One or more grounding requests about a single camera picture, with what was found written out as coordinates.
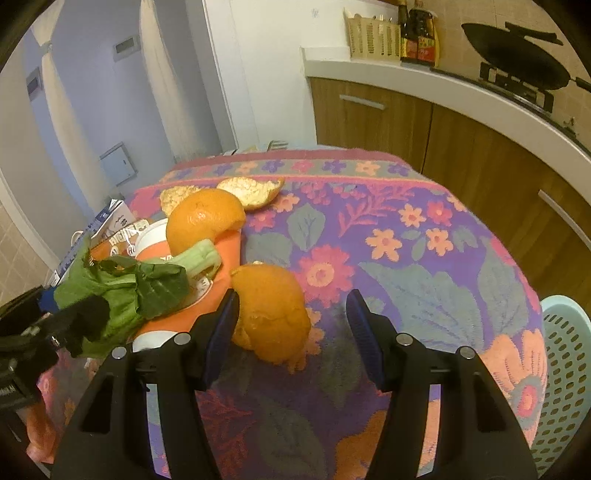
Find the light blue plastic trash basket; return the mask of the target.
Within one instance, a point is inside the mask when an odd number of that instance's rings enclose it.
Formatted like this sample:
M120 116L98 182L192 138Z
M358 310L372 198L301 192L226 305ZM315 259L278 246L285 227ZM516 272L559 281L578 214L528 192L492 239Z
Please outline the light blue plastic trash basket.
M589 435L590 319L564 295L542 300L548 382L532 456L541 479L559 477Z

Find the wooden kitchen cabinet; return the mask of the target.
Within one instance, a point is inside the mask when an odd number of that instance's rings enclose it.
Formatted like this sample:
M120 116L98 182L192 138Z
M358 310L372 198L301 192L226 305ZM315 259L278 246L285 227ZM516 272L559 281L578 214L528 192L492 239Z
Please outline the wooden kitchen cabinet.
M493 231L539 297L590 307L590 206L542 160L417 97L322 78L310 86L319 143L399 156Z

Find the green leafy vegetable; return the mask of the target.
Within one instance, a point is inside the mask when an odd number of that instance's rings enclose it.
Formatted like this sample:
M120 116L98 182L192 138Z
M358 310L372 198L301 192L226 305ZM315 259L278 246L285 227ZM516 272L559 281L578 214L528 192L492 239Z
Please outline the green leafy vegetable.
M121 255L94 260L85 248L56 287L54 299L61 309L92 295L108 302L109 319L100 339L86 341L81 354L103 358L145 322L192 304L198 282L213 279L221 265L221 254L207 239L167 260L140 261Z

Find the blue white paper carton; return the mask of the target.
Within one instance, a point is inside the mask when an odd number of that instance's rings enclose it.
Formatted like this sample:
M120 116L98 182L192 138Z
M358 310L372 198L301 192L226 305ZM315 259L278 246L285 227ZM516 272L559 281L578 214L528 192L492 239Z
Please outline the blue white paper carton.
M72 235L70 248L52 273L49 286L55 287L58 285L74 261L85 239L88 239L90 245L94 247L135 221L135 215L131 213L123 200L111 199L83 230Z

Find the orange white snack package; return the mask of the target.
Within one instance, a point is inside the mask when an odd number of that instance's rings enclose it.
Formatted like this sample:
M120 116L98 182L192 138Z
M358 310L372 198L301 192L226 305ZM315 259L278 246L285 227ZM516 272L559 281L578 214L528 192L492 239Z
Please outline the orange white snack package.
M133 299L133 319L113 316L103 340L87 346L87 354L103 357L128 340L141 350L160 345L174 331L190 328L197 316L211 312L229 287L229 271L239 263L240 232L226 231L215 241L202 240L173 255L166 220L139 232L126 252L112 248L90 251L90 264L111 279L134 281L134 291L117 292L116 300Z

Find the small pale orange peel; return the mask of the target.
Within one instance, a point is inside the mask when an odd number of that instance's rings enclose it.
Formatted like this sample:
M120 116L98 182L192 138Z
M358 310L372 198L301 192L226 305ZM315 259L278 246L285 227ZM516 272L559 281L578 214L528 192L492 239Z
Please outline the small pale orange peel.
M160 208L166 217L169 217L173 210L188 196L197 193L200 187L193 185L182 185L166 188L159 194Z

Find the orange peel near gripper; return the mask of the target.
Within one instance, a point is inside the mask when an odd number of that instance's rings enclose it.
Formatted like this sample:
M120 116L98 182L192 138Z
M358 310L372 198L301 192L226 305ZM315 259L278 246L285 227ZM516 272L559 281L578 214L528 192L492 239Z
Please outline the orange peel near gripper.
M308 341L311 320L294 274L276 265L245 264L230 275L239 297L232 342L271 364L297 358Z

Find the large orange peel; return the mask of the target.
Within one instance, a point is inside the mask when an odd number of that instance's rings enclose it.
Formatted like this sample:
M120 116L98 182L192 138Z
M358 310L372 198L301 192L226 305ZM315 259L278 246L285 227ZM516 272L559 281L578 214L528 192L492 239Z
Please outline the large orange peel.
M171 212L166 240L175 256L201 240L214 242L226 231L238 231L244 224L245 209L235 195L205 188L190 194Z

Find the floral purple table cloth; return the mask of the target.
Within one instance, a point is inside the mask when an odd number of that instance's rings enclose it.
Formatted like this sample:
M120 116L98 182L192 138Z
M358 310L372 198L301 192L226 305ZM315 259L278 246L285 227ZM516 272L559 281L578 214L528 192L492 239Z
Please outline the floral purple table cloth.
M349 150L245 154L179 166L131 199L155 216L168 187L232 175L287 178L273 205L249 217L242 259L287 268L311 318L293 367L231 348L224 373L199 397L226 479L361 479L388 396L363 372L346 327L359 289L428 347L468 345L498 380L524 435L535 435L546 387L541 306L502 243L445 188L398 158Z

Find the white sheer curtain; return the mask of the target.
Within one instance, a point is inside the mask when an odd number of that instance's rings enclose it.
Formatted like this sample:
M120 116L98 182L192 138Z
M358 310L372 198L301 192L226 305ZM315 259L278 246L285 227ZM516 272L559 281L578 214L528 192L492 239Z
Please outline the white sheer curtain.
M32 23L31 31L42 50L41 74L57 141L88 206L97 211L111 188L78 122L52 54L52 37L63 6L62 1L52 2ZM173 158L189 160L204 151L204 139L186 104L153 1L140 3L139 38L144 69Z

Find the black glass gas stove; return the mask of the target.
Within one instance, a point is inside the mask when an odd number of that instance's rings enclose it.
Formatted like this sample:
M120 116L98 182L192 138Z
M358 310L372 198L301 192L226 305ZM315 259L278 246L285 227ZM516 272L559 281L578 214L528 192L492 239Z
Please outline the black glass gas stove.
M490 78L473 79L435 67L430 67L429 70L439 75L479 86L482 89L493 92L518 104L564 134L569 140L572 140L580 147L586 155L590 155L590 149L578 139L578 134L575 132L573 126L570 124L561 125L552 118L554 96L551 93L524 84L517 79L510 78L508 75L498 73L495 68L486 62L481 63L481 72L494 73L493 80Z

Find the black wok with lid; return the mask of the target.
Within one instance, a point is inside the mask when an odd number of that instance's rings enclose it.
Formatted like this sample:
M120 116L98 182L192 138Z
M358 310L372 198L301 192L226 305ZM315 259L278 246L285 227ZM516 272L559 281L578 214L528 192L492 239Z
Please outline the black wok with lid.
M506 22L505 29L481 23L463 23L462 29L473 48L495 68L540 90L559 90L574 82L590 91L590 83L572 77L550 53L527 37L563 46L556 33L532 30Z

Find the red label sauce bottle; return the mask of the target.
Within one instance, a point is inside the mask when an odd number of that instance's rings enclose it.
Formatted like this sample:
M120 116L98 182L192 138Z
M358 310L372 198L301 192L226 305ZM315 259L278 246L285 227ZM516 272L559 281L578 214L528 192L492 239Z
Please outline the red label sauce bottle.
M411 13L415 20L415 33L418 40L417 60L421 64L437 67L440 48L436 30L436 16L432 11L426 9L420 0L415 1Z

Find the dark soy sauce bottle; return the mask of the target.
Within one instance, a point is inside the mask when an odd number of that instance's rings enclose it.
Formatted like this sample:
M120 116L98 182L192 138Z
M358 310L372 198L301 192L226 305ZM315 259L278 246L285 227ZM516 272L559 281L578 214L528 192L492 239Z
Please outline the dark soy sauce bottle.
M418 40L409 14L407 1L400 0L398 6L401 60L404 62L416 63L418 58Z

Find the woven beige utensil basket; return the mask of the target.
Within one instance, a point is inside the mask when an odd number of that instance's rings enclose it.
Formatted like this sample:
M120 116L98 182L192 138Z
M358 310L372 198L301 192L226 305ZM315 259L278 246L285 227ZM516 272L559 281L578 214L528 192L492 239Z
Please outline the woven beige utensil basket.
M355 60L397 63L401 60L401 27L383 15L363 17L344 10L349 53Z

